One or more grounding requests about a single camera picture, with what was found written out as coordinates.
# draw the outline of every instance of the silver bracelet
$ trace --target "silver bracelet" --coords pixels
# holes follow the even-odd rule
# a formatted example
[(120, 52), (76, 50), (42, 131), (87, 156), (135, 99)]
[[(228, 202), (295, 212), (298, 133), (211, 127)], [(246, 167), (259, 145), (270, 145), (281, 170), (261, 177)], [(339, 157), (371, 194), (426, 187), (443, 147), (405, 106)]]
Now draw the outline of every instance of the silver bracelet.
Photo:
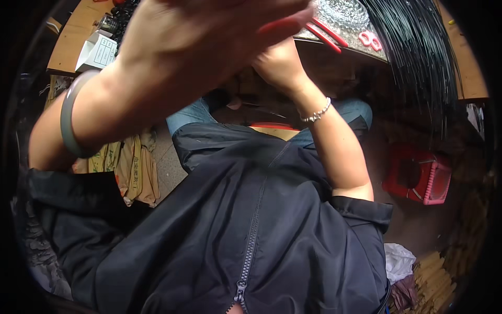
[(313, 116), (311, 116), (311, 117), (309, 117), (309, 118), (301, 118), (301, 119), (302, 119), (302, 121), (303, 121), (303, 122), (314, 122), (314, 121), (316, 121), (316, 120), (320, 119), (320, 118), (321, 118), (321, 116), (322, 116), (322, 115), (323, 115), (326, 111), (328, 111), (329, 106), (331, 106), (331, 98), (326, 97), (326, 99), (327, 99), (327, 100), (326, 100), (327, 104), (326, 104), (326, 107), (324, 107), (324, 109), (323, 109), (323, 110), (321, 110), (321, 111), (319, 111), (319, 112), (314, 113), (314, 115), (313, 115)]
[(77, 143), (75, 134), (73, 134), (73, 127), (71, 126), (71, 113), (73, 111), (75, 98), (77, 98), (78, 92), (82, 86), (98, 73), (99, 71), (96, 70), (87, 71), (76, 78), (68, 89), (63, 100), (63, 106), (61, 106), (60, 124), (63, 144), (70, 153), (78, 158), (90, 158), (97, 153), (95, 151), (86, 150)]

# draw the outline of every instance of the zipper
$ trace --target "zipper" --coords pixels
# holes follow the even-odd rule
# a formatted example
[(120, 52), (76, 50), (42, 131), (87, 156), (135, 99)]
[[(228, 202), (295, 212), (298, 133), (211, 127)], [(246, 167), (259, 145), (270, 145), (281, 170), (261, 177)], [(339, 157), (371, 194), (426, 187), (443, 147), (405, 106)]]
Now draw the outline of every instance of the zipper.
[[(272, 162), (268, 165), (268, 167), (273, 167), (275, 163), (282, 157), (284, 152), (288, 149), (290, 142), (287, 142), (286, 145), (282, 148), (282, 150), (277, 154), (277, 156), (272, 160)], [(249, 277), (249, 271), (251, 270), (251, 264), (253, 262), (253, 256), (255, 254), (256, 247), (256, 237), (258, 235), (258, 223), (260, 222), (260, 205), (262, 204), (263, 193), (265, 190), (265, 184), (267, 182), (267, 178), (265, 177), (265, 181), (260, 189), (260, 196), (258, 198), (258, 203), (255, 207), (255, 212), (253, 213), (253, 219), (251, 220), (251, 227), (249, 229), (249, 240), (247, 242), (246, 247), (246, 256), (244, 258), (244, 265), (242, 267), (242, 272), (240, 273), (240, 280), (236, 283), (237, 291), (235, 296), (233, 297), (234, 303), (227, 309), (225, 313), (227, 313), (235, 303), (239, 303), (240, 307), (244, 313), (248, 313), (246, 303), (244, 301), (244, 292), (247, 288), (247, 279)]]

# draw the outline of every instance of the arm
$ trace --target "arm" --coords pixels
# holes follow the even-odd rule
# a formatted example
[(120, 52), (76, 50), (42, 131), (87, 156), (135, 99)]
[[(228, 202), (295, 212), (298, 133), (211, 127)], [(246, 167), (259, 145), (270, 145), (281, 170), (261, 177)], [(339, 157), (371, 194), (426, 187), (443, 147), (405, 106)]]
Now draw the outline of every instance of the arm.
[[(309, 0), (144, 0), (131, 18), (115, 62), (75, 100), (72, 127), (80, 146), (98, 149), (138, 133), (216, 88), (268, 46), (311, 19)], [(42, 114), (29, 145), (30, 167), (67, 170), (63, 95)]]
[[(301, 116), (311, 117), (326, 106), (326, 96), (305, 73), (292, 38), (260, 55), (255, 69), (294, 101)], [(333, 195), (373, 201), (359, 141), (336, 109), (331, 106), (310, 130)]]

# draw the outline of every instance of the blue jeans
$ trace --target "blue jeans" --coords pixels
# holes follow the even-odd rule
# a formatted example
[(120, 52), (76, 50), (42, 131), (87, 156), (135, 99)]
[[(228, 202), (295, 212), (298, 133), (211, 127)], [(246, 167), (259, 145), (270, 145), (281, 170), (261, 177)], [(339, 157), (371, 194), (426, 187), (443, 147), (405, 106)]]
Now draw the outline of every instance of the blue jeans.
[[(338, 111), (341, 117), (350, 123), (355, 119), (362, 117), (366, 122), (367, 128), (371, 127), (373, 121), (373, 112), (371, 107), (359, 100), (359, 99), (346, 99), (340, 102), (334, 102), (333, 107)], [(209, 113), (209, 107), (206, 102), (201, 98), (194, 102), (193, 104), (181, 109), (175, 114), (170, 115), (166, 118), (167, 127), (169, 128), (169, 133), (173, 135), (176, 130), (185, 124), (201, 122), (201, 123), (217, 123), (217, 121)], [(312, 138), (312, 133), (308, 128), (303, 129), (297, 135), (293, 136), (289, 142), (301, 146), (303, 148), (314, 147), (314, 139)]]

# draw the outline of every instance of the white box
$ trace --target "white box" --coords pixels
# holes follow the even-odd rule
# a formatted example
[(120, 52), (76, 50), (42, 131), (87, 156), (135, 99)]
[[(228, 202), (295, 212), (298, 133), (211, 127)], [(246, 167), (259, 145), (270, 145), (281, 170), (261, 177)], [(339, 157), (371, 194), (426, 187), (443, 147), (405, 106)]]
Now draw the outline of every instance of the white box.
[(117, 42), (99, 33), (92, 34), (78, 56), (75, 72), (104, 69), (115, 60)]

